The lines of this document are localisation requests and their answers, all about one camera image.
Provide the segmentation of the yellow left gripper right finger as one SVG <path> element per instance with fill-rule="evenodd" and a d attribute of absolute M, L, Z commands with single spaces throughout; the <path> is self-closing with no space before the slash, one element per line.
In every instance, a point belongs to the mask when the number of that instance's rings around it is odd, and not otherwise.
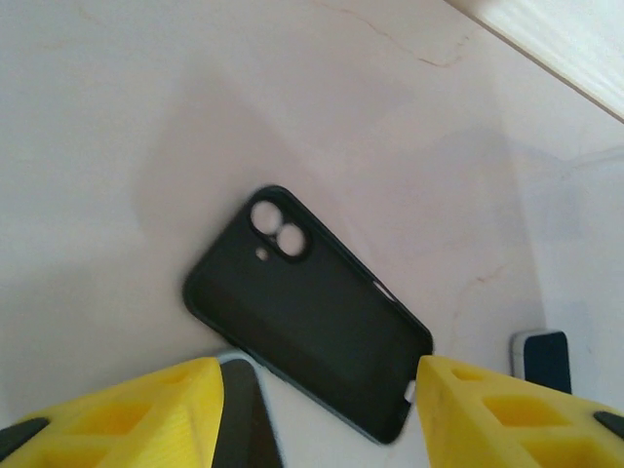
<path fill-rule="evenodd" d="M 425 356 L 415 402 L 431 468 L 624 468 L 624 413 L 568 393 Z"/>

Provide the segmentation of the light blue edged smartphone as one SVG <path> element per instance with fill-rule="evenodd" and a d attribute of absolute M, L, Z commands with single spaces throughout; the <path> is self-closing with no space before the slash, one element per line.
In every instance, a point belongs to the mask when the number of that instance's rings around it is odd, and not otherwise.
<path fill-rule="evenodd" d="M 234 350 L 218 361 L 224 403 L 212 468 L 286 468 L 258 364 Z"/>

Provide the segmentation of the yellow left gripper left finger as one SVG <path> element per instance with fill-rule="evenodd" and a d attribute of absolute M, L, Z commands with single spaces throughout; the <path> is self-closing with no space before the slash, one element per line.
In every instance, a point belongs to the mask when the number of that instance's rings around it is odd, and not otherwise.
<path fill-rule="evenodd" d="M 218 359 L 194 359 L 24 416 L 0 468 L 212 468 L 223 405 Z"/>

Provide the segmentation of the silver edged smartphone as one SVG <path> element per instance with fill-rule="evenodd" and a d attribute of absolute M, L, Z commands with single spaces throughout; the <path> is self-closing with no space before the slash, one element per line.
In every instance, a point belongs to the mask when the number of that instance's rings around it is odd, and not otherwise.
<path fill-rule="evenodd" d="M 511 372 L 516 378 L 572 393 L 567 336 L 563 331 L 520 331 L 510 339 Z"/>

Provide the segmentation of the black phone case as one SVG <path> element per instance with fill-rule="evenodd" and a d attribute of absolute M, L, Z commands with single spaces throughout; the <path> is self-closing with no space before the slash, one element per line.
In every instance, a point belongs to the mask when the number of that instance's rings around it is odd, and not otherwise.
<path fill-rule="evenodd" d="M 182 286 L 188 311 L 371 440 L 401 434 L 432 334 L 287 188 L 258 189 Z"/>

